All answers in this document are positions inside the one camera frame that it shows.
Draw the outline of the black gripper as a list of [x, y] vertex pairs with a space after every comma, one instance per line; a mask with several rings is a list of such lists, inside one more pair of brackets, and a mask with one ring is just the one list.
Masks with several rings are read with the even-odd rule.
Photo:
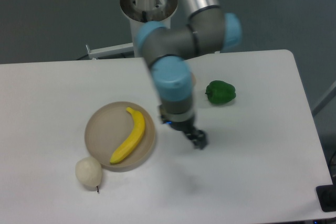
[[180, 122], [169, 120], [165, 115], [161, 115], [160, 119], [163, 124], [168, 125], [170, 128], [183, 132], [186, 138], [194, 144], [195, 149], [203, 150], [208, 145], [206, 132], [196, 129], [194, 126], [194, 115]]

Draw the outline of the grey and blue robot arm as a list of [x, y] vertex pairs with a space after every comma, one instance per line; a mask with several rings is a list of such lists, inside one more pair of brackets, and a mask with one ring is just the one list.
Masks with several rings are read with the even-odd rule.
[[196, 149], [207, 145], [195, 127], [192, 74], [187, 60], [240, 43], [242, 27], [235, 14], [224, 13], [218, 0], [185, 0], [188, 22], [170, 29], [177, 0], [120, 0], [129, 20], [140, 23], [133, 36], [134, 53], [142, 57], [161, 100], [163, 123], [184, 133]]

